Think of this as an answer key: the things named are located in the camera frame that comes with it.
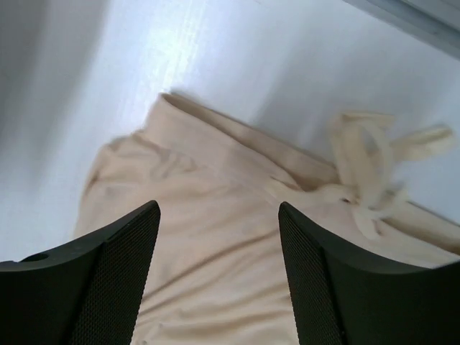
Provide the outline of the aluminium right table rail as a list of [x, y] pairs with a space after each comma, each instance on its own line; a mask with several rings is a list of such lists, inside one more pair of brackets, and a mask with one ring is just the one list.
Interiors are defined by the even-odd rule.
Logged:
[[459, 59], [456, 1], [349, 1], [350, 5]]

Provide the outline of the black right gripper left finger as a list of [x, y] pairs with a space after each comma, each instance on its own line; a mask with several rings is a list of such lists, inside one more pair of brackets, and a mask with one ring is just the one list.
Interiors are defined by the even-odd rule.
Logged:
[[1, 263], [2, 344], [130, 344], [160, 224], [149, 201], [101, 229]]

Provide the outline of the beige trousers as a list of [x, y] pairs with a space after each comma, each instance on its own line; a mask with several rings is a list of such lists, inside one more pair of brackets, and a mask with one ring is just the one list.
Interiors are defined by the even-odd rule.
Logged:
[[352, 243], [435, 267], [459, 258], [459, 226], [392, 184], [399, 162], [450, 150], [438, 125], [396, 140], [390, 115], [347, 111], [328, 124], [334, 166], [182, 96], [160, 94], [145, 125], [104, 145], [75, 236], [148, 201], [160, 229], [133, 344], [297, 344], [278, 209], [288, 202]]

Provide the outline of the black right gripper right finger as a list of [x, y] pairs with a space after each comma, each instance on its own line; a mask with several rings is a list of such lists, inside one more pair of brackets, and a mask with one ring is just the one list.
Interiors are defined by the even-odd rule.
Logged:
[[423, 268], [362, 249], [289, 203], [278, 211], [301, 344], [457, 344], [459, 263]]

